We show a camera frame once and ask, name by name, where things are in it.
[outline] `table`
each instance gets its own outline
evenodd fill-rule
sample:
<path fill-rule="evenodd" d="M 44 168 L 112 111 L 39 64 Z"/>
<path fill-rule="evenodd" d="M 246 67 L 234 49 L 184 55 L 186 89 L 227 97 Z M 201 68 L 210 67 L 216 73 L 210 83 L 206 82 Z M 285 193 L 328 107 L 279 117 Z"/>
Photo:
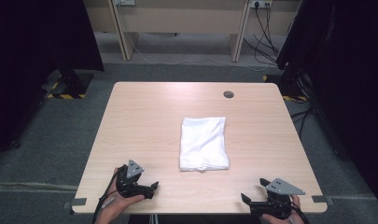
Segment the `table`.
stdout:
<path fill-rule="evenodd" d="M 224 96 L 233 92 L 232 98 Z M 183 118 L 226 117 L 230 169 L 180 172 Z M 306 191 L 301 208 L 326 211 L 314 172 L 276 85 L 271 83 L 119 82 L 100 124 L 76 199 L 76 213 L 93 213 L 115 167 L 133 159 L 145 171 L 138 183 L 160 181 L 152 200 L 129 214 L 249 214 L 241 193 L 265 201 L 261 177 L 280 177 Z"/>
<path fill-rule="evenodd" d="M 238 62 L 250 0 L 135 0 L 120 6 L 107 0 L 124 60 L 130 60 L 139 33 L 226 34 L 231 60 Z"/>

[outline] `black device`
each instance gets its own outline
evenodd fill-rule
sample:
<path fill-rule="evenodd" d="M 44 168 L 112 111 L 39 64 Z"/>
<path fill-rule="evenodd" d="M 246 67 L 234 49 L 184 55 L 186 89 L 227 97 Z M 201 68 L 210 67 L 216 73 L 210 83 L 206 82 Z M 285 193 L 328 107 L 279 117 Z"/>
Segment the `black device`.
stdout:
<path fill-rule="evenodd" d="M 135 195 L 144 195 L 146 199 L 152 199 L 154 190 L 157 189 L 159 182 L 155 182 L 150 187 L 137 184 L 140 176 L 145 170 L 136 162 L 129 160 L 129 164 L 121 166 L 117 173 L 116 189 L 124 198 Z"/>
<path fill-rule="evenodd" d="M 261 217 L 263 214 L 268 214 L 285 220 L 290 217 L 293 209 L 299 213 L 304 223 L 308 223 L 302 211 L 292 206 L 292 201 L 289 197 L 292 194 L 305 194 L 303 190 L 290 185 L 280 178 L 276 178 L 273 182 L 261 178 L 260 184 L 267 190 L 267 202 L 252 202 L 249 197 L 241 193 L 242 201 L 249 205 L 252 216 Z"/>

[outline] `person's left hand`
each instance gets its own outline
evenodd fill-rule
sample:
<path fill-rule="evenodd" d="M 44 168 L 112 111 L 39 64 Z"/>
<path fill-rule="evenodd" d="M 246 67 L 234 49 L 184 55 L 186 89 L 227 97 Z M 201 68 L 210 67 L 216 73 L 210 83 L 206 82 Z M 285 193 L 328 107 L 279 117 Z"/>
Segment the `person's left hand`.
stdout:
<path fill-rule="evenodd" d="M 96 224 L 106 224 L 106 223 L 112 222 L 119 215 L 121 215 L 121 213 L 128 206 L 130 206 L 133 203 L 139 203 L 140 201 L 145 199 L 144 195 L 136 195 L 131 198 L 124 198 L 121 195 L 119 195 L 116 189 L 116 178 L 114 179 L 112 185 L 110 186 L 108 194 L 110 195 L 106 198 L 105 203 L 111 200 L 113 197 L 115 199 L 106 208 L 101 209 L 99 211 L 100 213 L 98 215 L 98 218 L 96 218 L 96 222 L 95 222 Z"/>

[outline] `white towel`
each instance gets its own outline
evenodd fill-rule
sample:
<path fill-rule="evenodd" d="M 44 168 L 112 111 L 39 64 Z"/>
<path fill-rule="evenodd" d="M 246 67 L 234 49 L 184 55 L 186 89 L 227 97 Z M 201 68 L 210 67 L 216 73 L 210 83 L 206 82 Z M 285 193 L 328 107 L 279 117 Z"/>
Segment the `white towel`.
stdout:
<path fill-rule="evenodd" d="M 180 170 L 229 169 L 224 148 L 226 118 L 184 119 L 180 142 Z"/>

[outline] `power strip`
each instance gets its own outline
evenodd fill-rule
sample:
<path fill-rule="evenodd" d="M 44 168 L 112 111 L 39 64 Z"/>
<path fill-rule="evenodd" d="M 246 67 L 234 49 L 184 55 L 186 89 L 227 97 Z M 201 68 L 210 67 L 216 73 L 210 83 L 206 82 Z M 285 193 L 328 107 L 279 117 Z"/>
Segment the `power strip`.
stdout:
<path fill-rule="evenodd" d="M 250 5 L 250 7 L 254 7 L 256 8 L 255 4 L 256 3 L 259 3 L 259 8 L 267 8 L 267 7 L 271 7 L 271 5 L 273 4 L 273 0 L 253 0 L 252 1 L 252 4 Z"/>

